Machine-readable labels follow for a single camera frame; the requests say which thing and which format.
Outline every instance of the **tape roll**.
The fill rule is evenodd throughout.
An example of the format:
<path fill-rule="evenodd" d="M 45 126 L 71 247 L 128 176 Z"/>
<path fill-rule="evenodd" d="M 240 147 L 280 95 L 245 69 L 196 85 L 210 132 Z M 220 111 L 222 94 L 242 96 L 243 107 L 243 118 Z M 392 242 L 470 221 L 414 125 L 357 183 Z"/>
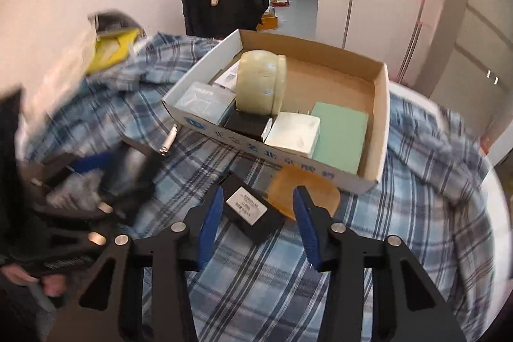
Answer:
<path fill-rule="evenodd" d="M 237 70 L 237 109 L 256 115 L 280 113 L 287 79 L 287 59 L 264 50 L 242 54 Z"/>

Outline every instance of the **human hand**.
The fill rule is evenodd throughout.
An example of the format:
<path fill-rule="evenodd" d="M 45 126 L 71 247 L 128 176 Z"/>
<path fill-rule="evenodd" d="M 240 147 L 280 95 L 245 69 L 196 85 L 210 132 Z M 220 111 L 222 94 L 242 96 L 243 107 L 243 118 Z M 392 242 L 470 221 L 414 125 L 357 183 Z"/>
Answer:
<path fill-rule="evenodd" d="M 0 271 L 17 286 L 26 286 L 28 283 L 39 281 L 17 264 L 4 265 Z M 62 296 L 66 291 L 66 276 L 62 274 L 44 276 L 42 282 L 45 294 L 49 297 Z"/>

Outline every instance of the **gray floor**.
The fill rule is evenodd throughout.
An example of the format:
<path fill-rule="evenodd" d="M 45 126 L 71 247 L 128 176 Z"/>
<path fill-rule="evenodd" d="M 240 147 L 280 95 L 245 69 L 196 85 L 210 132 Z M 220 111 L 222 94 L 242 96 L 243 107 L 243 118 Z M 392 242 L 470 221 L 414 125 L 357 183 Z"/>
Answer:
<path fill-rule="evenodd" d="M 270 33 L 315 40 L 318 0 L 289 0 L 290 6 L 276 8 L 278 29 Z"/>

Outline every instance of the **small black box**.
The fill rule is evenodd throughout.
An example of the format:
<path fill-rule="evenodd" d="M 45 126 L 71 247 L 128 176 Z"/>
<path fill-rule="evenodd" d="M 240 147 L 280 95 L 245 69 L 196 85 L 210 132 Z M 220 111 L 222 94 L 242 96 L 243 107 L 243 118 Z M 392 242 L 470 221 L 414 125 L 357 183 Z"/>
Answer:
<path fill-rule="evenodd" d="M 255 244 L 265 242 L 285 223 L 284 215 L 234 173 L 229 172 L 219 186 L 224 192 L 224 214 Z"/>
<path fill-rule="evenodd" d="M 264 142 L 271 131 L 271 125 L 273 125 L 273 120 L 268 116 L 235 111 L 228 117 L 224 128 L 255 141 Z"/>

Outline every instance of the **blue plaid tablecloth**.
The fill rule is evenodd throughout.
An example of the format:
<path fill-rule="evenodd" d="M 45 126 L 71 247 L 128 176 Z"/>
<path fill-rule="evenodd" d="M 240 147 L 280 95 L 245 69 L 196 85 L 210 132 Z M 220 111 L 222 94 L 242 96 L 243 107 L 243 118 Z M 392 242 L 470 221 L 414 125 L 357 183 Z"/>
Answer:
<path fill-rule="evenodd" d="M 87 77 L 27 147 L 27 158 L 54 152 L 93 154 L 127 135 L 158 149 L 172 119 L 161 99 L 215 46 L 215 41 L 157 34 L 136 57 Z M 448 300 L 469 341 L 476 340 L 491 297 L 492 230 L 479 187 L 486 165 L 460 116 L 443 110 L 449 132 L 416 105 L 391 97 L 391 126 L 380 183 L 368 193 L 341 193 L 335 218 L 376 239 L 400 236 Z M 231 169 L 265 193 L 279 168 L 183 127 L 156 179 L 155 197 L 128 232 L 156 234 L 201 203 Z M 225 218 L 214 256 L 188 274 L 191 307 L 202 342 L 315 341 L 328 273 L 311 268 L 294 222 L 261 246 Z M 144 315 L 151 323 L 151 271 L 144 278 Z M 370 340 L 372 281 L 365 274 L 362 340 Z"/>

